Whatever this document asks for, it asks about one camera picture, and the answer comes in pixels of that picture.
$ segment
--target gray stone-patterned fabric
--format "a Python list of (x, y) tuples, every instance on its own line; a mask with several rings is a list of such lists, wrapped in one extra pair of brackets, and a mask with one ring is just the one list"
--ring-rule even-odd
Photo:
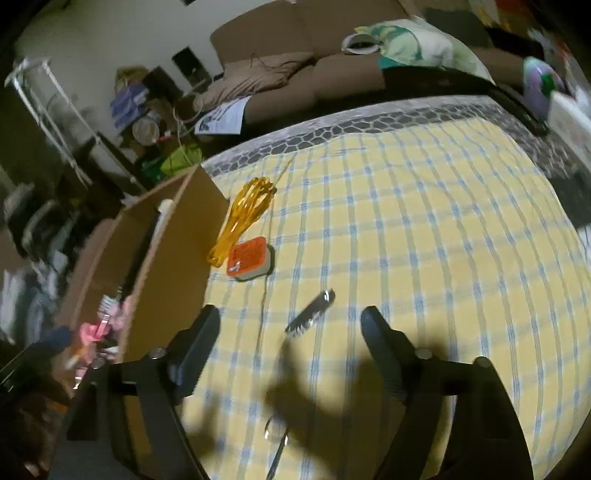
[(207, 160), (203, 167), (216, 177), (267, 155), (302, 150), (342, 134), (380, 133), (476, 116), (502, 128), (547, 177), (568, 177), (576, 171), (574, 159), (558, 136), (535, 137), (516, 117), (486, 96), (401, 100), (339, 112), (245, 142)]

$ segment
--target white wall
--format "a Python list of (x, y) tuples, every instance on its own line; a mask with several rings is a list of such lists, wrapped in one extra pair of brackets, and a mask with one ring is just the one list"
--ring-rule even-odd
[[(52, 58), (52, 69), (92, 124), (117, 135), (109, 112), (115, 71), (129, 65), (161, 66), (187, 91), (171, 57), (189, 46), (211, 74), (221, 72), (209, 37), (220, 25), (269, 0), (73, 0), (65, 10), (35, 19), (15, 45), (18, 54)], [(38, 85), (48, 99), (52, 91)]]

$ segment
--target orange lid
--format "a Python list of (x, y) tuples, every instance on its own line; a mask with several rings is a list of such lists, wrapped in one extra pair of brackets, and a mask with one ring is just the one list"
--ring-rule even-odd
[(236, 277), (252, 270), (256, 270), (265, 262), (267, 255), (267, 240), (257, 236), (252, 240), (234, 245), (228, 255), (226, 273), (228, 277)]

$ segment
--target newspaper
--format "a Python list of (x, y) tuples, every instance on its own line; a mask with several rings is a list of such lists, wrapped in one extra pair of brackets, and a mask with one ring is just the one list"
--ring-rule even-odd
[(244, 107), (251, 96), (225, 102), (203, 115), (195, 124), (196, 135), (239, 135)]

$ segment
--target yellow plaid tablecloth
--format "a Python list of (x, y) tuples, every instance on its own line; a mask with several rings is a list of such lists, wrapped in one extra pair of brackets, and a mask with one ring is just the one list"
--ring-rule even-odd
[[(184, 404), (210, 477), (264, 478), (274, 407), (292, 429), (278, 479), (372, 477), (402, 415), (361, 337), (361, 311), (376, 305), (416, 347), (492, 360), (543, 478), (590, 408), (591, 280), (550, 184), (519, 146), (474, 118), (342, 135), (215, 181), (233, 199), (253, 176), (280, 176), (244, 236), (267, 237), (275, 270), (246, 283), (212, 272), (206, 301), (222, 329)], [(280, 362), (288, 321), (324, 288), (334, 305)], [(449, 413), (426, 474), (442, 459)]]

